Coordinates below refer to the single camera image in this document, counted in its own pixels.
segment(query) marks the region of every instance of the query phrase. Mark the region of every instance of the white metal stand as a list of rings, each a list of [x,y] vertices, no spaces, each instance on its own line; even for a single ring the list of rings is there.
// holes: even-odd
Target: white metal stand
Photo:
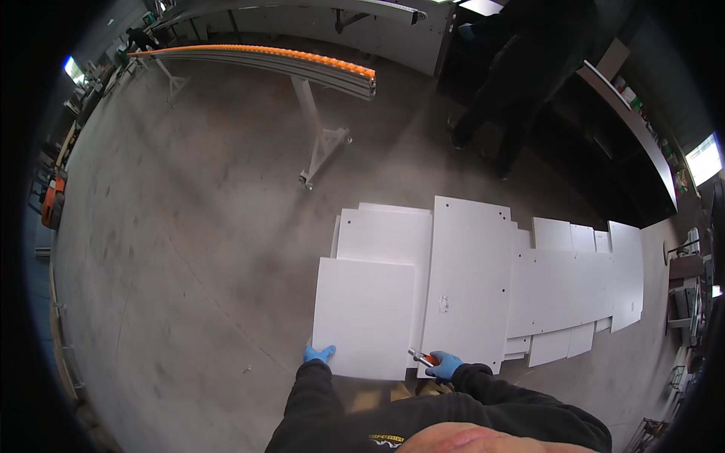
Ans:
[[[167,77],[169,77],[169,99],[167,102],[171,106],[171,108],[174,107],[173,100],[174,97],[181,91],[181,89],[191,80],[191,77],[177,77],[175,75],[171,75],[168,69],[166,69],[166,66],[164,66],[163,63],[161,63],[161,60],[157,59],[156,63],[159,64],[159,67],[161,70],[166,74]]]
[[[312,190],[312,178],[325,163],[328,157],[335,151],[337,146],[343,141],[345,144],[352,143],[350,129],[338,128],[337,130],[323,129],[320,125],[315,100],[310,90],[310,82],[307,79],[291,75],[294,92],[297,94],[299,104],[302,106],[307,121],[312,127],[315,134],[315,147],[312,149],[312,160],[308,171],[302,171],[299,174],[299,182],[304,184],[307,190]]]

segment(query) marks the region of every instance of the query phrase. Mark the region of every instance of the worker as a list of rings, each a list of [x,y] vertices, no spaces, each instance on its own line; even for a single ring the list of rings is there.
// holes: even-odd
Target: worker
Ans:
[[[126,30],[128,35],[128,48],[131,48],[133,43],[136,43],[139,51],[146,51],[146,47],[150,47],[153,50],[159,50],[160,47],[154,42],[153,39],[149,38],[149,35],[144,32],[141,28],[128,28]]]
[[[426,374],[455,391],[412,396],[345,415],[332,389],[335,346],[308,346],[284,418],[266,452],[610,452],[602,422],[552,396],[496,379],[487,365],[447,352]]]
[[[596,17],[593,0],[510,0],[499,14],[460,26],[467,43],[511,38],[494,57],[471,108],[457,123],[448,119],[452,145],[464,149],[476,129],[505,109],[507,129],[491,163],[496,176],[507,179],[539,110],[581,67]]]

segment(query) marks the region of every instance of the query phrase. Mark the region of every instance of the hand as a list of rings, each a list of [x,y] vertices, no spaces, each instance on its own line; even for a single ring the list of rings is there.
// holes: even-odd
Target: hand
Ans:
[[[336,350],[337,348],[335,347],[335,345],[327,346],[320,352],[315,351],[312,346],[308,346],[304,350],[304,357],[302,358],[302,361],[303,363],[307,363],[310,360],[320,359],[322,360],[322,363],[327,363],[327,359],[332,357],[332,355],[335,354]]]
[[[432,368],[426,369],[426,374],[429,376],[435,376],[443,382],[450,382],[453,379],[453,373],[456,368],[463,365],[463,361],[453,354],[448,354],[443,351],[433,351],[431,355],[438,359],[440,365],[436,365]]]

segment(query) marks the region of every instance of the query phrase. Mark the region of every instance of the black sweatshirt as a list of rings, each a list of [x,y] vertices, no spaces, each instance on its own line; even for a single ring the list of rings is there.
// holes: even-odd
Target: black sweatshirt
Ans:
[[[304,363],[287,399],[284,419],[266,452],[389,452],[441,422],[470,422],[519,437],[578,444],[610,452],[612,436],[597,418],[537,391],[496,379],[486,365],[461,365],[456,391],[414,396],[345,415],[330,368]]]

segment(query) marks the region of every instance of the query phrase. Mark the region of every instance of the wooden edge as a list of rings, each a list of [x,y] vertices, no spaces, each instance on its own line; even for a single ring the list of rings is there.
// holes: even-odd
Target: wooden edge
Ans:
[[[61,325],[60,325],[60,313],[57,309],[57,299],[56,299],[56,293],[55,293],[55,277],[53,274],[53,263],[51,263],[49,266],[49,273],[50,273],[50,316],[49,316],[49,324],[50,324],[50,336],[53,340],[53,356],[55,357],[55,363],[56,363],[56,376],[58,377],[58,381],[60,382],[60,386],[65,391],[66,395],[68,395],[71,400],[74,402],[78,401],[78,394],[75,393],[75,387],[73,387],[73,380],[70,377],[70,372],[68,371],[68,364],[65,362],[65,358],[63,357],[63,348],[62,348],[62,334],[61,334]]]

